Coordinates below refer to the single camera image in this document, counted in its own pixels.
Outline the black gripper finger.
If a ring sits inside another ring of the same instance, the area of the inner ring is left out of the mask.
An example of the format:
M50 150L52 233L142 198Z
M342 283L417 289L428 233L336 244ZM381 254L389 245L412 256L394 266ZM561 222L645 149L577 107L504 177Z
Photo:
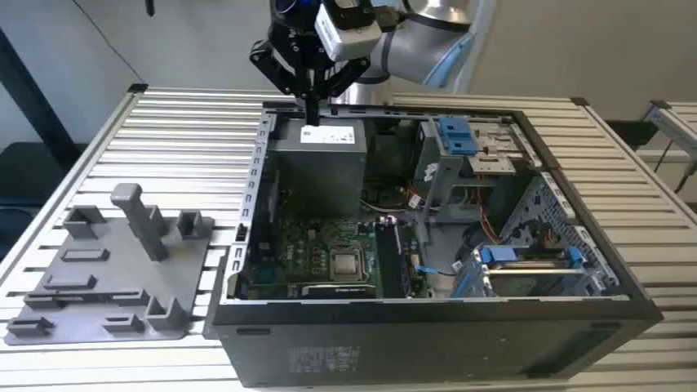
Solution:
M288 71L274 56L269 40L258 40L253 43L249 60L277 90L302 101L306 124L313 124L313 97L305 69L300 67L293 72Z
M336 63L332 60L317 62L313 70L312 90L312 124L318 124L320 102L330 97L338 97L349 85L360 78L369 68L368 58L349 60L345 65L332 74L330 70Z

